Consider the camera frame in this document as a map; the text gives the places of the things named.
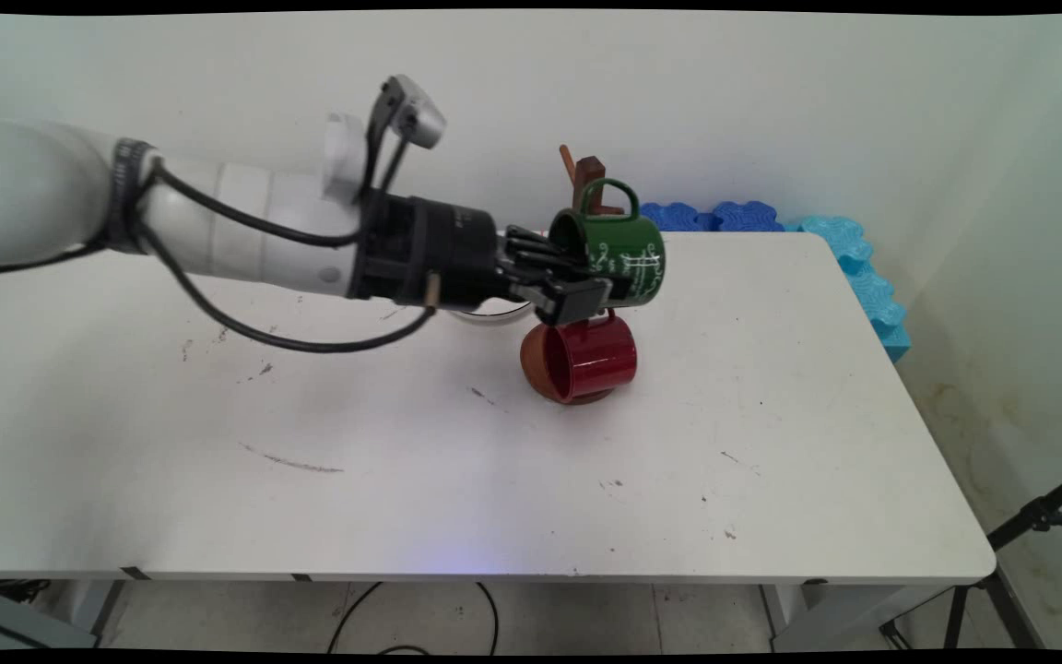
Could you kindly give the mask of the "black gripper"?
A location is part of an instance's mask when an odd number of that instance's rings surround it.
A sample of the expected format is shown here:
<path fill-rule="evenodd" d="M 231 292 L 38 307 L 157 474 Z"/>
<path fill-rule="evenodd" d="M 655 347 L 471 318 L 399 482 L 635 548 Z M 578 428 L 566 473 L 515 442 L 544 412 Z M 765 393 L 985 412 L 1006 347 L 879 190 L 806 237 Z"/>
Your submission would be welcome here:
<path fill-rule="evenodd" d="M 370 192 L 352 269 L 350 297 L 422 306 L 438 276 L 434 307 L 476 311 L 492 299 L 530 302 L 539 323 L 565 326 L 606 307 L 614 282 L 587 269 L 542 232 L 509 224 L 501 237 L 492 216 L 416 195 Z"/>

